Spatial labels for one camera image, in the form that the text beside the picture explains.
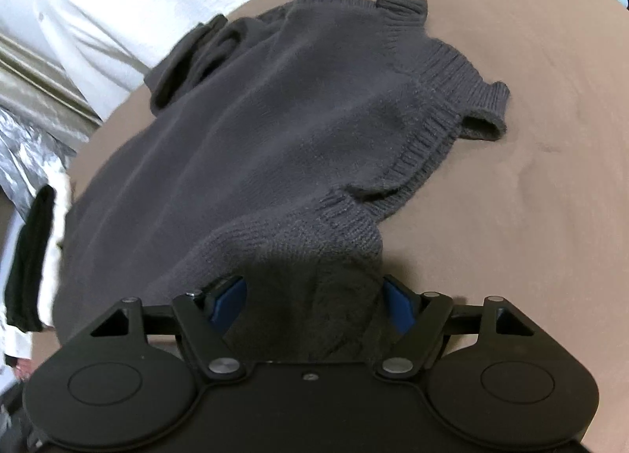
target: folded clothing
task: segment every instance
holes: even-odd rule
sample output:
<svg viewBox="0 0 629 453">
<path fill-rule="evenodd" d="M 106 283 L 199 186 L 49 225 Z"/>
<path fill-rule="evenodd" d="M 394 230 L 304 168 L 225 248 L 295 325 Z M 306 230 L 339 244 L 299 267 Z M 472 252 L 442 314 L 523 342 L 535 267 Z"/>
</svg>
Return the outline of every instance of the folded clothing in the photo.
<svg viewBox="0 0 629 453">
<path fill-rule="evenodd" d="M 37 313 L 37 299 L 54 205 L 55 190 L 49 185 L 43 186 L 37 192 L 18 236 L 11 272 L 4 289 L 6 323 L 23 332 L 43 330 Z"/>
<path fill-rule="evenodd" d="M 9 279 L 18 236 L 23 225 L 24 221 L 20 215 L 15 212 L 9 224 L 7 238 L 5 239 L 4 253 L 0 261 L 0 289 L 2 291 L 0 298 L 0 352 L 4 352 L 5 356 L 9 356 L 9 361 L 11 361 L 11 358 L 30 359 L 32 354 L 32 334 L 22 332 L 17 327 L 7 325 L 6 307 L 4 305 L 4 289 Z"/>
<path fill-rule="evenodd" d="M 248 359 L 368 359 L 391 343 L 376 224 L 459 136 L 498 139 L 508 88 L 429 38 L 424 0 L 295 0 L 195 28 L 147 77 L 156 120 L 70 210 L 66 342 L 117 299 L 244 274 Z"/>
</svg>

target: metal screw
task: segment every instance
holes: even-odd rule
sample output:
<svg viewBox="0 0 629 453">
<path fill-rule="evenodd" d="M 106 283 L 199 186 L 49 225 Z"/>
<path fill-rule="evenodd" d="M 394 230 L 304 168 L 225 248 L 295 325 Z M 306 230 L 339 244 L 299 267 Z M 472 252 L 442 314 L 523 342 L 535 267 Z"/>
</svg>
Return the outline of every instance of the metal screw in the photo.
<svg viewBox="0 0 629 453">
<path fill-rule="evenodd" d="M 203 291 L 197 288 L 196 290 L 192 290 L 191 292 L 186 292 L 186 295 L 192 297 L 193 299 L 198 299 L 201 295 L 203 295 Z"/>
<path fill-rule="evenodd" d="M 413 362 L 406 358 L 390 358 L 383 361 L 383 370 L 387 373 L 401 375 L 413 369 Z"/>
<path fill-rule="evenodd" d="M 229 375 L 235 373 L 240 369 L 240 362 L 234 358 L 218 358 L 210 362 L 208 366 L 212 373 L 219 375 Z"/>
</svg>

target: gray knit sweater vest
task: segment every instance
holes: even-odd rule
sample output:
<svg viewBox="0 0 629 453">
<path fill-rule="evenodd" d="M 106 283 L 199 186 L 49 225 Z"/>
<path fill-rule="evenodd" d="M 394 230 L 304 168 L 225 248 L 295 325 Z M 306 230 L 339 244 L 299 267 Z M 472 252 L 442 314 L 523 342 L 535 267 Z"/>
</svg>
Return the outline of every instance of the gray knit sweater vest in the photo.
<svg viewBox="0 0 629 453">
<path fill-rule="evenodd" d="M 457 137 L 505 131 L 486 84 L 425 33 L 424 0 L 295 0 L 199 25 L 147 77 L 155 121 L 67 217 L 53 319 L 167 304 L 243 274 L 244 359 L 370 359 L 391 343 L 377 223 Z"/>
</svg>

